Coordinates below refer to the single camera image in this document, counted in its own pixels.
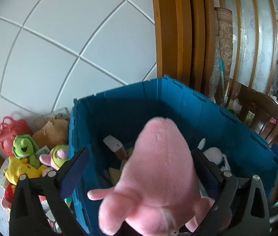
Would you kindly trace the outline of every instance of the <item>pink plush toy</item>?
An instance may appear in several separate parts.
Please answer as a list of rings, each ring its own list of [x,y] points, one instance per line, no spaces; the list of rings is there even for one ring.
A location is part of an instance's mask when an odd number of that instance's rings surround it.
[[[123,221],[144,236],[169,235],[186,224],[194,232],[214,201],[203,197],[187,142],[170,119],[144,127],[115,187],[88,192],[104,199],[99,227],[114,235]]]

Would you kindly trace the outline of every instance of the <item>red handbag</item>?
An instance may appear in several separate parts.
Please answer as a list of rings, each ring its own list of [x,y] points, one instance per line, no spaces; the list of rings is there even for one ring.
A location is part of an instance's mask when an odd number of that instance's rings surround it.
[[[4,121],[9,119],[11,124],[5,123]],[[29,134],[33,135],[33,132],[30,130],[28,124],[25,120],[14,120],[12,117],[6,116],[3,118],[0,123],[0,148],[4,154],[9,156],[14,156],[12,152],[12,143],[16,136]]]

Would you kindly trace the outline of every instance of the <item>blue plastic bin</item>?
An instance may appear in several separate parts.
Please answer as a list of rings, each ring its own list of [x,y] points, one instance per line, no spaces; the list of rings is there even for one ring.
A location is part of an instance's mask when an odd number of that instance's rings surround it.
[[[69,126],[69,154],[81,147],[91,153],[90,164],[73,193],[78,221],[87,233],[103,235],[98,225],[101,201],[91,201],[87,192],[111,187],[108,168],[119,169],[119,161],[103,144],[109,134],[126,147],[133,146],[146,122],[155,117],[171,118],[190,149],[206,138],[205,150],[218,147],[228,157],[236,176],[258,174],[266,195],[278,173],[275,155],[259,135],[226,109],[168,76],[108,90],[74,100]]]

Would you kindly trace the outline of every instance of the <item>green frog plush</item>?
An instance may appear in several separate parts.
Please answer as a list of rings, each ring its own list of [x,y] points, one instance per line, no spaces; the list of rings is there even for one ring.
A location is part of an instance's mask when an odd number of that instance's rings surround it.
[[[30,135],[16,136],[13,142],[12,151],[17,159],[28,159],[28,163],[36,169],[40,167],[40,161],[35,153],[39,150],[38,145]]]

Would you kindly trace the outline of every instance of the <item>wooden chair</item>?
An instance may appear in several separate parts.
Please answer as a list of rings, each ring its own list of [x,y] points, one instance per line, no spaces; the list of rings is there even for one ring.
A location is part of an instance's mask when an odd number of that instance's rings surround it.
[[[238,118],[245,122],[248,111],[254,113],[249,127],[270,144],[278,135],[278,103],[266,94],[246,86],[241,87],[238,100],[242,106]],[[276,124],[270,122],[271,118],[276,120]]]

